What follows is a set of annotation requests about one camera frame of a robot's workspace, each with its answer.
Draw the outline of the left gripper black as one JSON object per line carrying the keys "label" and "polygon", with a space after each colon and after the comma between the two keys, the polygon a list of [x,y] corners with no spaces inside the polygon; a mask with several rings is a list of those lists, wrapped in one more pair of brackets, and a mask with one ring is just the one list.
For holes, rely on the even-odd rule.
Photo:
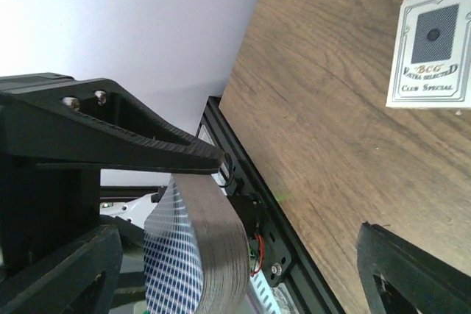
{"label": "left gripper black", "polygon": [[98,223],[99,170],[213,174],[224,152],[111,79],[1,78],[1,253],[6,273]]}

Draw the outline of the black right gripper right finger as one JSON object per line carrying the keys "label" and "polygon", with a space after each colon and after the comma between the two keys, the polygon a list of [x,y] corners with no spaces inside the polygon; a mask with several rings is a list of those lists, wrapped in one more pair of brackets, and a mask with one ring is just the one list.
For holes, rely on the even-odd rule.
{"label": "black right gripper right finger", "polygon": [[469,313],[470,276],[364,222],[357,268],[371,313]]}

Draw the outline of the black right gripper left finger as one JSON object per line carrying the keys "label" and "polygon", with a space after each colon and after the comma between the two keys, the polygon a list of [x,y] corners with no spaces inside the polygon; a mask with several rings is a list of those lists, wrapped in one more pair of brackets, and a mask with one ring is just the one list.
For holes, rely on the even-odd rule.
{"label": "black right gripper left finger", "polygon": [[108,313],[121,269],[118,229],[101,225],[1,283],[2,313]]}

